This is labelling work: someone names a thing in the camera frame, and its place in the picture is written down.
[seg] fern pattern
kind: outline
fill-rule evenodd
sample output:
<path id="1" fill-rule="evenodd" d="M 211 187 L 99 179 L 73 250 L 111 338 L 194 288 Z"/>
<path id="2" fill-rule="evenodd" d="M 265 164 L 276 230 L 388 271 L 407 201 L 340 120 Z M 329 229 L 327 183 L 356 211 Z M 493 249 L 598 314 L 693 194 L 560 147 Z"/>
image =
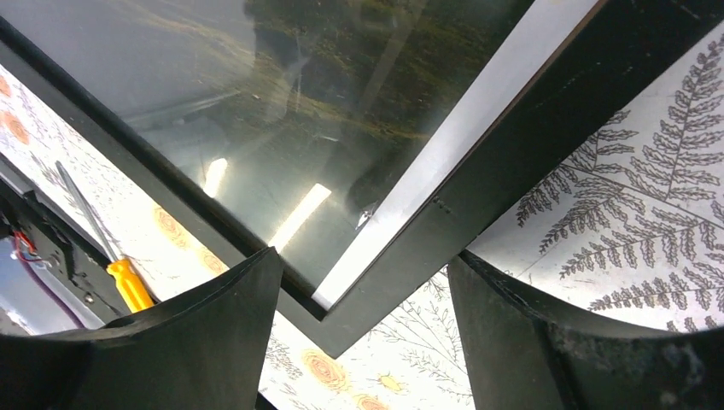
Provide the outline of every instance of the fern pattern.
<path id="1" fill-rule="evenodd" d="M 562 215 L 535 228 L 538 261 L 562 256 L 555 265 L 561 279 L 633 272 L 622 276 L 625 285 L 589 299 L 589 310 L 669 310 L 677 319 L 661 327 L 670 331 L 724 321 L 724 34 L 697 47 L 702 52 L 687 57 L 676 89 L 667 91 L 670 104 L 655 130 L 635 131 L 631 118 L 640 105 L 629 104 L 511 210 L 525 229 L 550 218 L 543 214 Z M 636 271 L 651 273 L 637 281 Z"/>

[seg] white strip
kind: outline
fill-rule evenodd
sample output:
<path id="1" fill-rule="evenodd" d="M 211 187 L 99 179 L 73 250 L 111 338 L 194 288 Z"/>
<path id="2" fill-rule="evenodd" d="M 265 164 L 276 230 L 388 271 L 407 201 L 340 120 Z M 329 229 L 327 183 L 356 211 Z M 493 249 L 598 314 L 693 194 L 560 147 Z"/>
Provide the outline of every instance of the white strip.
<path id="1" fill-rule="evenodd" d="M 536 0 L 312 295 L 330 309 L 357 281 L 597 0 Z"/>
<path id="2" fill-rule="evenodd" d="M 281 252 L 291 238 L 299 231 L 301 225 L 319 208 L 319 205 L 330 195 L 330 190 L 321 184 L 315 184 L 304 198 L 296 206 L 295 210 L 289 214 L 287 220 L 279 227 L 274 237 L 269 241 L 269 246 L 277 248 L 277 252 Z"/>
<path id="3" fill-rule="evenodd" d="M 221 179 L 224 178 L 226 173 L 226 167 L 229 163 L 225 158 L 219 158 L 214 160 L 209 166 L 206 172 L 206 183 L 204 184 L 204 192 L 206 195 L 214 198 L 219 193 L 219 186 L 221 185 Z"/>

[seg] yellow screwdriver handle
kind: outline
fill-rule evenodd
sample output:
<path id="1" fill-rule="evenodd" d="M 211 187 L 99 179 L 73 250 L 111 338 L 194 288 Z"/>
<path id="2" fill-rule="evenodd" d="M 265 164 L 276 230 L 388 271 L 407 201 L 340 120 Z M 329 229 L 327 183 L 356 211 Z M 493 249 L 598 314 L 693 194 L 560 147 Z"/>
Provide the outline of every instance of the yellow screwdriver handle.
<path id="1" fill-rule="evenodd" d="M 151 296 L 143 286 L 141 279 L 131 269 L 131 262 L 121 259 L 108 265 L 106 271 L 115 278 L 115 287 L 126 301 L 131 313 L 154 306 Z"/>

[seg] glass surface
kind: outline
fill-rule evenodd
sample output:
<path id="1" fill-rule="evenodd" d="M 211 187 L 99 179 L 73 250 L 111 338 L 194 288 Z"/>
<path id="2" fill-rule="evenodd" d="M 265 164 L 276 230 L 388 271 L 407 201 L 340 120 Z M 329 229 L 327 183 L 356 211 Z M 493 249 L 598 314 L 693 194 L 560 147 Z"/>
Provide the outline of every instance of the glass surface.
<path id="1" fill-rule="evenodd" d="M 530 0 L 24 0 L 0 15 L 319 286 Z"/>

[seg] purple cable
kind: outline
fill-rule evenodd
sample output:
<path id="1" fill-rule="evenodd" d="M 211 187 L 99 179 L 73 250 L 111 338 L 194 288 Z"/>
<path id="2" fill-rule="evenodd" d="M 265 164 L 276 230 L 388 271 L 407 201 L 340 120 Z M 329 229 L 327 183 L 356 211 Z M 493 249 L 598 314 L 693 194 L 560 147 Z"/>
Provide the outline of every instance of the purple cable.
<path id="1" fill-rule="evenodd" d="M 30 264 L 22 260 L 20 257 L 18 257 L 18 262 L 20 262 L 20 264 L 25 268 L 27 274 L 30 276 L 32 281 L 40 287 L 45 295 L 47 295 L 56 305 L 58 305 L 58 307 L 63 311 L 63 313 L 66 314 L 66 316 L 73 322 L 73 324 L 76 325 L 79 329 L 85 329 L 85 325 L 83 325 L 83 322 L 80 321 L 78 315 L 75 314 L 75 312 L 58 295 L 56 295 L 55 292 L 53 292 L 53 290 L 51 290 L 45 282 L 43 282 L 43 280 L 38 276 L 32 266 L 30 266 Z"/>

